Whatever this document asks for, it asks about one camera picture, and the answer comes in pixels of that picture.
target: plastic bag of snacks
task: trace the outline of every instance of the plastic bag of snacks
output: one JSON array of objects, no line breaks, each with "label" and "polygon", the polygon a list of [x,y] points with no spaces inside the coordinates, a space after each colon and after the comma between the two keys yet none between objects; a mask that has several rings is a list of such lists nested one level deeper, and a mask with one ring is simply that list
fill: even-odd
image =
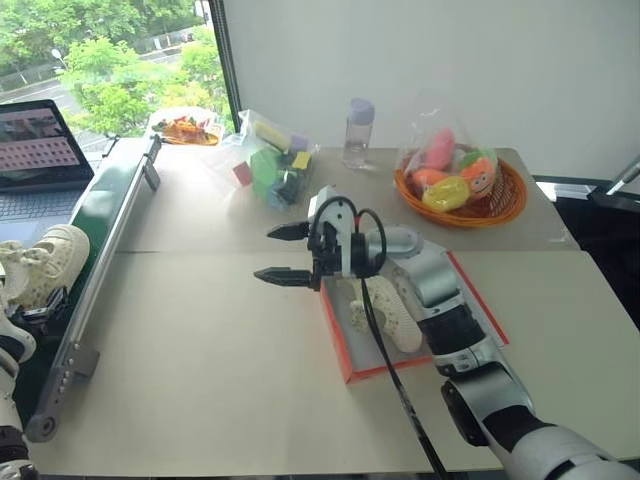
[{"label": "plastic bag of snacks", "polygon": [[286,210],[305,201],[304,192],[312,171],[308,138],[258,114],[244,110],[240,133],[227,137],[221,147],[225,164],[237,183],[251,185],[253,192],[270,207]]},{"label": "plastic bag of snacks", "polygon": [[149,118],[147,135],[158,133],[175,145],[216,146],[224,137],[218,114],[201,107],[163,108]]},{"label": "plastic bag of snacks", "polygon": [[420,114],[412,130],[411,140],[400,150],[398,168],[426,208],[448,212],[491,193],[496,152],[477,146],[451,109],[437,107]]}]

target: road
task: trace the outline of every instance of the road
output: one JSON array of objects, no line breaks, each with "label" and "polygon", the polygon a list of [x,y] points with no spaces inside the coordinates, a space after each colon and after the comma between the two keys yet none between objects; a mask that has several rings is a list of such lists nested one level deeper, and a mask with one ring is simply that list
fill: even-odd
[{"label": "road", "polygon": [[[152,58],[148,61],[154,63],[173,64],[180,60],[180,52],[172,55],[163,55],[158,58]],[[82,107],[73,98],[73,95],[64,88],[56,79],[47,80],[35,85],[27,85],[18,90],[0,93],[0,104],[27,102],[30,100],[46,100],[51,99],[56,102],[58,108],[63,115],[82,112]],[[76,141],[83,151],[95,152],[104,148],[107,139],[104,135],[85,130],[75,134]]]}]

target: window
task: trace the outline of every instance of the window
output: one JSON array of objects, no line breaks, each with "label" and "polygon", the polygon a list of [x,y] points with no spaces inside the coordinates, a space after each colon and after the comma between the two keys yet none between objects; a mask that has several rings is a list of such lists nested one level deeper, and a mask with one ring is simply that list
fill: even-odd
[{"label": "window", "polygon": [[0,0],[0,103],[53,99],[85,151],[142,135],[168,107],[206,108],[231,132],[211,5]]}]

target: tree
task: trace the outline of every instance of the tree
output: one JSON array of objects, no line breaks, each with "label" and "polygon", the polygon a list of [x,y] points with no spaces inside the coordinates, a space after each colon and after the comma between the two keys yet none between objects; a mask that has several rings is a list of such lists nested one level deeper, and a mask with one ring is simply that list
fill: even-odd
[{"label": "tree", "polygon": [[169,32],[194,24],[194,8],[191,0],[144,0],[142,9],[147,18],[147,29],[155,35],[163,32],[171,45]]},{"label": "tree", "polygon": [[231,132],[234,129],[233,120],[215,36],[209,28],[201,26],[194,28],[194,38],[193,43],[182,47],[182,69],[189,80],[208,90],[213,109],[220,116],[225,129]]},{"label": "tree", "polygon": [[141,135],[164,88],[185,82],[180,72],[140,60],[124,43],[104,37],[72,44],[65,62],[61,80],[85,110],[72,125],[105,135]]},{"label": "tree", "polygon": [[3,63],[23,67],[50,61],[52,48],[66,54],[84,38],[132,41],[145,27],[128,0],[0,0],[0,12]]},{"label": "tree", "polygon": [[212,106],[211,96],[196,82],[167,85],[162,92],[160,103],[163,108],[169,107],[204,107]]}]

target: black cable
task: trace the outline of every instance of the black cable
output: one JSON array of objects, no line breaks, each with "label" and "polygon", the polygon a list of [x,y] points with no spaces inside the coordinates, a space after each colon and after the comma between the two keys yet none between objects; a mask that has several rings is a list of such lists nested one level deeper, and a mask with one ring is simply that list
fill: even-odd
[{"label": "black cable", "polygon": [[367,317],[367,323],[369,324],[369,328],[371,329],[371,333],[373,333],[373,338],[380,349],[380,353],[382,354],[382,358],[384,358],[384,362],[389,369],[389,375],[391,375],[391,380],[393,381],[393,385],[398,392],[398,396],[400,397],[400,402],[402,403],[402,407],[404,408],[405,413],[409,417],[411,422],[411,427],[413,428],[414,433],[418,437],[418,442],[420,442],[420,446],[424,451],[429,463],[433,467],[433,471],[440,480],[453,480],[453,477],[447,472],[444,467],[442,460],[438,456],[438,452],[436,452],[431,440],[429,439],[429,435],[424,430],[420,419],[418,418],[418,414],[413,408],[413,404],[409,397],[407,396],[407,392],[404,389],[404,385],[400,381],[400,377],[398,377],[398,373],[396,372],[391,359],[389,358],[389,354],[387,353],[387,349],[384,346],[382,341],[382,335],[380,334],[380,330],[378,329],[378,324],[376,323],[375,313],[373,312],[373,305],[371,303],[371,298],[369,297],[369,290],[367,289],[367,283],[364,278],[360,279],[362,283],[362,301],[364,303],[364,311],[365,316]]},{"label": "black cable", "polygon": [[374,223],[376,224],[376,227],[378,227],[378,231],[380,232],[380,249],[381,252],[376,255],[376,263],[373,266],[372,272],[370,275],[370,277],[377,275],[378,272],[382,269],[382,266],[384,265],[384,262],[387,261],[387,234],[384,231],[384,226],[382,225],[382,221],[380,220],[380,217],[378,216],[378,214],[376,212],[374,212],[373,210],[371,210],[370,208],[363,208],[362,210],[360,210],[358,212],[358,217],[362,218],[363,215],[369,215]]},{"label": "black cable", "polygon": [[378,328],[378,324],[376,322],[376,316],[373,311],[373,304],[371,303],[371,297],[369,296],[369,289],[367,288],[365,277],[376,275],[384,265],[384,262],[387,259],[387,236],[385,234],[384,226],[382,225],[380,217],[378,217],[378,215],[373,210],[370,210],[368,208],[362,209],[358,212],[357,216],[361,217],[364,214],[369,215],[378,227],[378,231],[380,232],[380,246],[382,250],[380,254],[377,255],[375,265],[373,266],[369,274],[359,277],[362,287],[362,303],[364,304],[364,313],[367,318],[367,323],[369,324],[369,328],[371,329],[373,338],[378,345],[378,349],[382,354],[384,363],[389,370],[389,375],[391,375],[393,385],[398,392],[398,396],[400,397],[402,408],[404,408],[405,413],[409,417],[411,427],[418,437],[418,442],[420,442],[422,450],[427,456],[429,463],[433,467],[433,471],[435,472],[436,476],[440,478],[440,480],[452,480],[453,477],[447,472],[446,468],[444,467],[442,460],[440,460],[440,457],[438,456],[438,452],[436,452],[433,444],[431,443],[431,440],[429,439],[429,436],[427,435],[427,432],[425,431],[422,423],[420,422],[420,419],[418,418],[418,415],[416,414],[415,409],[413,408],[411,400],[409,400],[407,392],[404,389],[404,385],[402,385],[400,377],[398,377],[398,373],[393,366],[393,362],[391,362],[391,359],[389,358],[389,354],[382,340],[382,335],[380,334],[380,329]]}]

